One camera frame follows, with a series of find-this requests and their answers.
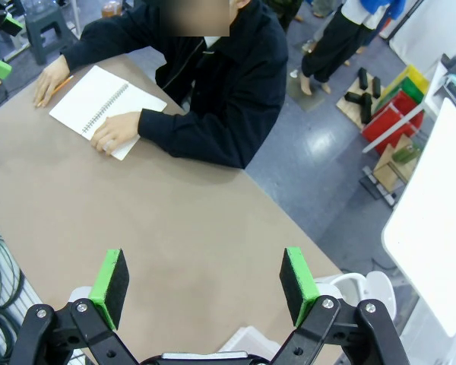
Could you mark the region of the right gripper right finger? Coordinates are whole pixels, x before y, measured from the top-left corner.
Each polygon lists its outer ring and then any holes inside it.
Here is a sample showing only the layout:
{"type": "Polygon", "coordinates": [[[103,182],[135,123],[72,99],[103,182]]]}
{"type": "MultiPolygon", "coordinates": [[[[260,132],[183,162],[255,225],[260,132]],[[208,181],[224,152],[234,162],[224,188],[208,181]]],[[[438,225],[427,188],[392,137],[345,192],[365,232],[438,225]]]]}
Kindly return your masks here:
{"type": "Polygon", "coordinates": [[[341,347],[352,364],[406,364],[407,354],[386,306],[356,306],[319,293],[299,247],[284,249],[279,274],[294,331],[272,364],[312,364],[324,345],[341,347]]]}

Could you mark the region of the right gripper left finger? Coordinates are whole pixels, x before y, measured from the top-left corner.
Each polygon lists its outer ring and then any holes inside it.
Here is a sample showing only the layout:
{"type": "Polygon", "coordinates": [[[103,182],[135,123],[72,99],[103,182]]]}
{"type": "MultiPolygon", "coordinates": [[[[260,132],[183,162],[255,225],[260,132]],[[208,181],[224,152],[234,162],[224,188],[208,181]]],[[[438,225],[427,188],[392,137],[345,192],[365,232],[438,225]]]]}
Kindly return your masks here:
{"type": "Polygon", "coordinates": [[[85,297],[59,310],[31,306],[17,335],[10,364],[67,364],[76,350],[88,349],[98,364],[137,364],[116,334],[129,284],[121,249],[110,249],[85,297]]]}

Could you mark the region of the person's right hand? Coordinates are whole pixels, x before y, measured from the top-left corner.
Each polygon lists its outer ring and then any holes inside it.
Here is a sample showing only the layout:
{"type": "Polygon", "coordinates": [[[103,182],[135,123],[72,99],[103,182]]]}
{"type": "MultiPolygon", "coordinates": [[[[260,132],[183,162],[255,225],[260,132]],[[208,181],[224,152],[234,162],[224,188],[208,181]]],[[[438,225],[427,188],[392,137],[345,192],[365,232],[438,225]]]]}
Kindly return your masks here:
{"type": "Polygon", "coordinates": [[[35,107],[45,106],[51,99],[54,90],[67,79],[70,69],[66,58],[60,55],[54,62],[46,66],[36,83],[36,92],[33,98],[35,107]]]}

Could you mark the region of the person's left hand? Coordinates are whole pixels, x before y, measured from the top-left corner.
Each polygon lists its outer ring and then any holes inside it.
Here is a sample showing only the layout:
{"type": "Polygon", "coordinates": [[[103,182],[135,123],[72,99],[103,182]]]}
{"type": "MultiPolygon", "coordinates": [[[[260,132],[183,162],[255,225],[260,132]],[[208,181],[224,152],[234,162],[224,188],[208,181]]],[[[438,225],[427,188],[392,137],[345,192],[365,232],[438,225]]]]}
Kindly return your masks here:
{"type": "Polygon", "coordinates": [[[116,149],[139,136],[140,112],[108,117],[94,132],[90,143],[99,152],[111,155],[116,149]]]}

